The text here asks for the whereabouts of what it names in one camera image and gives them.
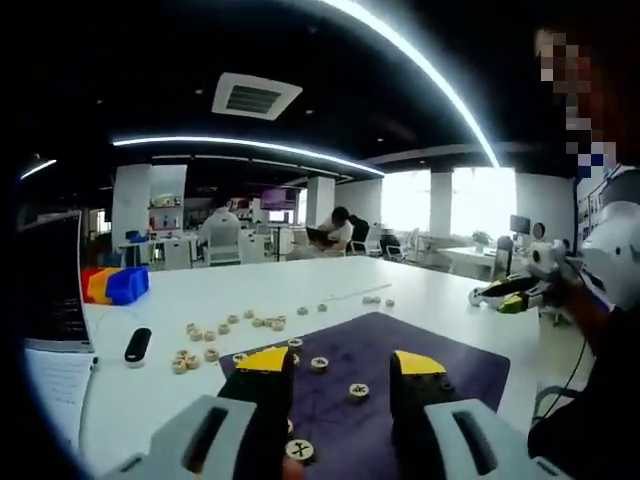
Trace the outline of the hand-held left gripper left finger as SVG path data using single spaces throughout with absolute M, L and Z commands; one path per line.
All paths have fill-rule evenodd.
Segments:
M 216 396 L 203 395 L 151 435 L 150 449 L 105 479 L 281 479 L 295 367 L 286 347 L 237 364 Z

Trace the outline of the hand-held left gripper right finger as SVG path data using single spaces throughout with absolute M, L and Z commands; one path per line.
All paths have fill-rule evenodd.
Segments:
M 392 444 L 401 479 L 566 479 L 528 453 L 521 432 L 479 399 L 461 399 L 434 359 L 390 358 Z

